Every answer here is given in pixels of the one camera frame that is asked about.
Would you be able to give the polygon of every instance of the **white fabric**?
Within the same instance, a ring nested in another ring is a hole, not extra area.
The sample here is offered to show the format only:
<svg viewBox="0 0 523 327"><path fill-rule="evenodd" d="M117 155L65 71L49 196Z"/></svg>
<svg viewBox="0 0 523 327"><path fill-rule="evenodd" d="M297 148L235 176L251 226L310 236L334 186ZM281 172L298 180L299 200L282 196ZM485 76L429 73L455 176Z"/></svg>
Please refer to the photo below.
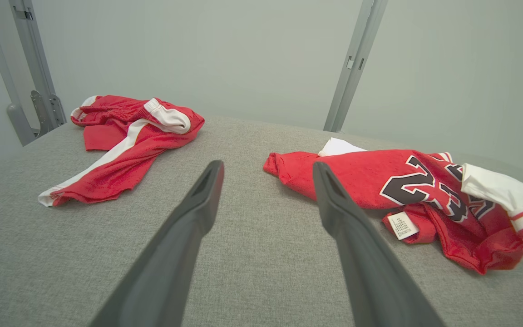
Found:
<svg viewBox="0 0 523 327"><path fill-rule="evenodd" d="M151 120L148 119L139 119L128 127L127 136L120 141L117 145L112 147L107 153L105 153L100 159L98 159L96 162L94 162L90 167L88 167L83 172L75 175L74 177L70 178L69 180L66 180L66 182L63 182L61 184L58 184L44 192L42 192L40 195L38 195L38 202L45 205L46 207L50 207L54 204L54 198L52 197L52 192L56 192L59 190L62 190L64 188L67 188L68 186L74 184L75 182L78 182L83 176L85 176L87 173L91 172L93 169L100 167L104 164L107 164L116 158L118 158L124 151L127 149L132 148L136 142L138 134L141 132L141 130L147 126L147 124L151 124L162 130L163 132L173 132L177 134L182 134L180 131L183 131L185 129L188 130L187 126L191 126L191 123L189 122L189 117L186 116L186 114L183 114L182 112L175 110L175 109L164 109L163 106L159 108L158 106L155 106L154 103L151 101L148 101L145 103L145 109L148 112L151 112L151 114L155 113L158 115L154 116L157 118L158 121L162 122L162 124L156 124L154 122L151 122Z"/></svg>
<svg viewBox="0 0 523 327"><path fill-rule="evenodd" d="M86 99L82 102L81 106L92 105L96 101L96 97L97 97L97 95L93 95L92 97L89 97L88 99ZM70 116L74 117L76 120L82 120L82 119L84 119L85 116L88 116L88 114L85 114L82 111L82 109L80 109L78 107L78 108L75 108L74 110L72 110L72 113L70 114Z"/></svg>
<svg viewBox="0 0 523 327"><path fill-rule="evenodd" d="M167 109L158 103L157 99L150 99L145 103L145 109L156 118L167 131L176 134L185 134L191 128L191 121L186 114L176 109Z"/></svg>
<svg viewBox="0 0 523 327"><path fill-rule="evenodd" d="M355 147L344 139L331 137L324 148L318 153L318 157L328 157L330 155L339 155L352 152L366 151L365 149Z"/></svg>
<svg viewBox="0 0 523 327"><path fill-rule="evenodd" d="M501 205L512 218L515 230L523 229L523 183L510 176L468 163L463 164L463 193Z"/></svg>

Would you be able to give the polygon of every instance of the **gray table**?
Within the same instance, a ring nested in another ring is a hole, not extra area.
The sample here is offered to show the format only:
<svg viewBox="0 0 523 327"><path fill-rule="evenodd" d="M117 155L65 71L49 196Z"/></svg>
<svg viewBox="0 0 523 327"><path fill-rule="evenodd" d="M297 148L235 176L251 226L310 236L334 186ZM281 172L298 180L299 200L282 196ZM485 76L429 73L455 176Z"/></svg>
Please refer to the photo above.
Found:
<svg viewBox="0 0 523 327"><path fill-rule="evenodd" d="M103 153L84 150L67 124L0 166L0 326L83 326L212 159L226 164L217 220L204 238L185 326L351 326L334 240L317 205L263 172L272 151L317 152L332 136L365 149L395 144L350 136L206 118L198 138L167 151L118 200L93 205L37 203L41 192ZM454 155L523 178L482 158ZM371 211L390 244L449 326L523 326L523 261L485 277L444 258L440 245L399 242Z"/></svg>

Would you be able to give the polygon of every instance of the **red fabric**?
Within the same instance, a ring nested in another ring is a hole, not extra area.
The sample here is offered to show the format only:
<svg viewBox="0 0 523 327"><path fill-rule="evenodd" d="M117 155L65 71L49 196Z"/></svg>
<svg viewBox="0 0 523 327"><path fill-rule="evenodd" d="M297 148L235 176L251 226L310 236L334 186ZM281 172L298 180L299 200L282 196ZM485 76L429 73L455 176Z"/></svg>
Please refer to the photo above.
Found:
<svg viewBox="0 0 523 327"><path fill-rule="evenodd" d="M52 192L54 206L61 205L74 198L83 203L97 203L116 199L124 190L136 186L151 167L158 155L167 149L176 149L186 145L195 137L205 120L185 107L175 106L168 102L158 102L167 109L176 109L185 114L191 128L185 134L163 132L156 126L144 126L134 143L115 160L101 165L74 184ZM146 100L129 99L107 95L97 97L90 106L82 106L81 114L72 117L72 122L85 126L84 140L86 150L108 150L127 136L128 127L139 119L148 119L156 124L154 118L143 106Z"/></svg>
<svg viewBox="0 0 523 327"><path fill-rule="evenodd" d="M462 193L461 166L444 156L400 149L330 157L271 153L264 170L316 200L315 161L328 164L359 207L405 211L420 230L406 243L429 243L438 236L446 257L482 275L487 269L512 269L523 256L523 230L514 230L500 205ZM387 217L383 223L393 232Z"/></svg>

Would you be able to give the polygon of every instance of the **gray fabric surface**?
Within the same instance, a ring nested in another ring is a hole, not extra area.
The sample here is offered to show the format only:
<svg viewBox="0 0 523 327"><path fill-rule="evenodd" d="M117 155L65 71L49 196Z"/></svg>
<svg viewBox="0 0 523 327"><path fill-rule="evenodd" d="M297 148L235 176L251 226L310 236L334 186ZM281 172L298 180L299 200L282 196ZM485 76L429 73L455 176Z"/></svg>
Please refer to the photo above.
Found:
<svg viewBox="0 0 523 327"><path fill-rule="evenodd" d="M213 159L225 162L226 177L216 223L201 244L183 325L353 325L336 244L320 225L316 204L262 167L270 152L317 152L332 136L365 149L397 145L229 118L206 120L195 141L160 155L140 184L116 201L69 201L58 208L37 203L41 191L103 154L87 153L82 129L71 124L3 162L0 326L87 325ZM489 163L486 168L508 169ZM399 242L380 223L381 213L370 214L448 326L523 326L523 262L482 277L444 258L438 243Z"/></svg>

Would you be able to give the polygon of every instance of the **care label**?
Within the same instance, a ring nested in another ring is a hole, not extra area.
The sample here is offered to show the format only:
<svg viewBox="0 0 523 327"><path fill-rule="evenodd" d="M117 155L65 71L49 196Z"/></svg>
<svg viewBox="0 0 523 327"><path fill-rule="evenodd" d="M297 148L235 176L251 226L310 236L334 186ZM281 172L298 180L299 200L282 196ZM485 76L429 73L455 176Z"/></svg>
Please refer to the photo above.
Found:
<svg viewBox="0 0 523 327"><path fill-rule="evenodd" d="M396 215L389 216L388 218L390 226L393 228L393 231L399 240L408 238L409 236L419 232L419 228L413 224L406 213L397 213Z"/></svg>

